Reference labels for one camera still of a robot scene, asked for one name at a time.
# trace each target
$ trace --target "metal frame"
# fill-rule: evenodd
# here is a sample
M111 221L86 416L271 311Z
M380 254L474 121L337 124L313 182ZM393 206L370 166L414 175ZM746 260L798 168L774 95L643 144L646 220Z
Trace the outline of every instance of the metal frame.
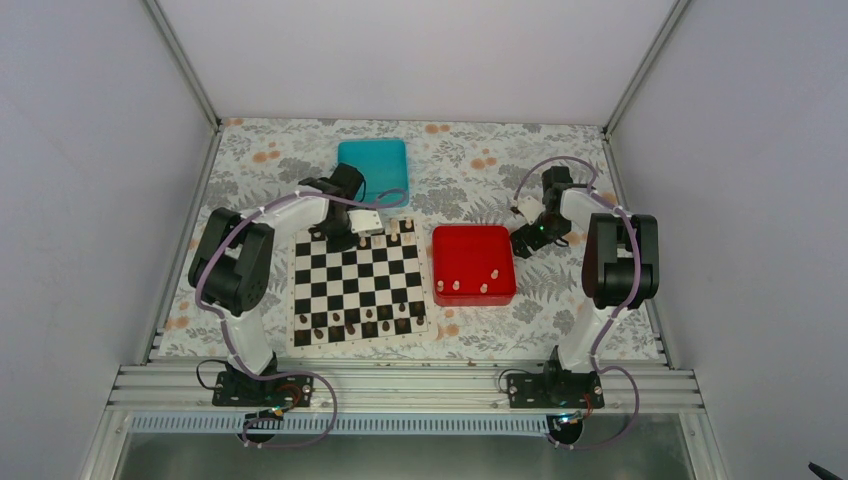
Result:
M727 472L706 413L681 413L680 426L689 450L695 478L727 480Z
M648 51L642 58L642 62L639 64L639 67L636 69L636 73L633 74L633 78L630 79L630 83L627 85L627 88L618 100L618 104L616 104L607 125L604 127L604 133L609 134L615 131L615 128L618 126L618 122L621 121L621 117L624 116L624 112L627 111L627 107L630 106L633 96L636 94L636 91L639 90L639 87L642 86L642 82L645 80L645 77L651 70L651 67L654 66L657 57L663 47L665 47L665 44L674 32L675 27L677 27L680 23L680 19L690 3L692 3L692 0L676 0L674 5L671 6L671 9L668 11L668 15L665 17L665 20L663 20L660 30L651 42L651 46L648 47Z
M179 275L182 272L183 263L188 256L188 244L191 241L191 236L194 232L194 224L197 215L200 212L200 207L203 205L203 195L206 193L206 187L209 184L209 176L212 175L212 167L215 165L215 158L218 154L218 146L221 144L223 128L218 128L213 136L209 139L209 147L206 150L206 158L203 160L203 167L200 170L200 177L194 186L194 195L189 205L188 215L183 224L183 229L180 232L180 240L177 244L177 251L174 252L174 257L171 260L170 274L165 283L165 288L162 290L162 296L159 299L159 305L156 309L156 315L153 317L153 322L144 343L139 345L139 350L136 352L135 361L140 365L147 363L147 358L150 356L150 351L154 345L158 346L157 338L161 337L165 327L165 322L168 319L168 314L171 311L171 303L174 301L174 295L177 293L177 285L179 284Z
M100 425L94 434L94 441L89 448L88 457L83 464L80 479L98 480L115 476L118 464L125 454L124 444L131 421L131 412L108 410L103 412Z
M171 57L177 63L177 67L191 90L194 99L197 101L197 105L203 111L206 121L209 122L209 125L212 128L218 128L220 117L218 117L215 113L215 109L212 107L212 102L209 100L209 96L206 94L206 91L203 89L203 85L200 83L200 79L197 77L191 63L188 61L188 57L183 51L182 45L180 45L177 35L174 33L174 29L171 28L171 24L168 22L165 12L162 10L162 7L159 6L159 2L157 0L141 0L141 4L145 7L145 10L147 10L147 13L156 26L156 30L159 32L159 35L162 36L162 40L165 42L165 45L167 45L168 50L171 53Z
M282 360L280 369L310 370L321 374L334 386L343 413L379 414L502 414L538 415L573 413L574 409L511 410L505 393L495 385L506 368L540 369L536 363L511 363L498 366L431 366L387 363L381 366L353 365L347 360L294 362ZM636 378L645 413L703 412L694 373L668 370L667 367L624 363ZM206 365L200 374L204 382L214 384L220 367ZM607 406L596 414L627 414L633 409L633 392L622 375L603 377ZM216 411L253 412L250 407L214 407L211 394L202 389L195 377L195 364L151 363L124 366L118 372L106 406L110 411ZM316 386L312 406L303 413L329 413L331 398L326 388Z
M691 0L678 0L635 72L626 91L604 128L604 151L613 185L622 205L626 194L609 141L635 92L656 61L669 35ZM107 402L82 478L113 478L120 470L127 434L138 432L226 433L238 429L244 413L256 409L213 407L211 394L202 389L195 378L196 362L202 358L173 358L159 355L164 322L176 291L179 274L187 255L194 221L200 210L208 178L212 171L222 129L194 70L186 58L157 0L142 0L171 54L184 75L200 108L213 128L218 128L210 143L201 177L186 224L181 232L179 249L174 256L165 292L156 318L158 328L150 336L138 356L140 366L123 366ZM673 348L660 336L662 325L656 305L648 302L648 314L660 352L659 361L617 362L636 378L644 413L676 413L680 416L690 459L698 479L726 479L718 447L704 410L694 372L674 370ZM325 376L334 386L340 406L336 434L538 434L535 431L546 414L568 414L569 409L537 411L510 410L505 393L495 382L507 368L538 371L532 361L459 360L288 360L281 359L281 370L310 370ZM214 382L218 369L207 365L200 369L204 381ZM595 414L627 414L633 408L629 382L619 374L603 377L607 407ZM312 406L289 414L288 422L270 425L264 432L309 433L328 421L332 411L325 388L313 394ZM420 420L422 423L410 423Z

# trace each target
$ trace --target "floral tablecloth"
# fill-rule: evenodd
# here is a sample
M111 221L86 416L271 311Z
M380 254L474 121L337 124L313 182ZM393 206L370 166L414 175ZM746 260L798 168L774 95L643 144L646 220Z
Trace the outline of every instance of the floral tablecloth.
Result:
M291 192L306 177L328 175L341 140L401 138L409 159L410 202L384 216L415 215L429 233L439 224L495 223L517 227L509 199L527 170L554 155L591 162L596 185L614 199L601 133L597 127L572 125L432 123L371 120L229 119L189 245L159 354L223 356L225 347L214 315L199 311L186 272L209 213L226 206L245 211ZM572 166L576 181L589 173ZM530 178L522 195L541 196L541 179ZM545 359L574 324L584 300L578 284L586 235L567 235L570 247L550 245L529 260L516 259L518 294L506 307L436 307L437 340L386 346L323 357L375 359ZM265 330L286 356L286 266L289 246L275 251L268 292L259 308ZM605 359L658 357L647 314L625 316L607 335Z

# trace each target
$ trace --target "blue box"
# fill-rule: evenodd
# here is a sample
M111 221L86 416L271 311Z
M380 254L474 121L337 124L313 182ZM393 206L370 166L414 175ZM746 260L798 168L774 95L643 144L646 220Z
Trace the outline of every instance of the blue box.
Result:
M400 188L409 192L409 172L406 165L406 144L399 138L353 140L339 144L339 163L355 167L365 177L365 183L357 192L356 199L374 203L377 196L386 190ZM391 203L401 199L400 195L386 195L380 203ZM409 196L399 207L409 203Z

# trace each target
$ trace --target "chessboard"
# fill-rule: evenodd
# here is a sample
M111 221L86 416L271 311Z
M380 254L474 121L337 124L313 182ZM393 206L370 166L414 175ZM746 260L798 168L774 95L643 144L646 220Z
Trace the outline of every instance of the chessboard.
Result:
M295 234L287 352L296 357L435 339L422 235L412 219L392 220L355 248L327 253L319 232Z

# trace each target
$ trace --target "red tray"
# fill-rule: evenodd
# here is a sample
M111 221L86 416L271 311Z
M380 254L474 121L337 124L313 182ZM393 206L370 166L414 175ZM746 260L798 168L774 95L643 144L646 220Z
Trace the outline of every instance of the red tray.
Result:
M498 278L492 278L492 271ZM444 282L441 292L439 280ZM453 289L459 280L459 289ZM486 293L480 291L487 285ZM515 296L509 231L492 225L445 225L433 230L433 296L443 307L507 305Z

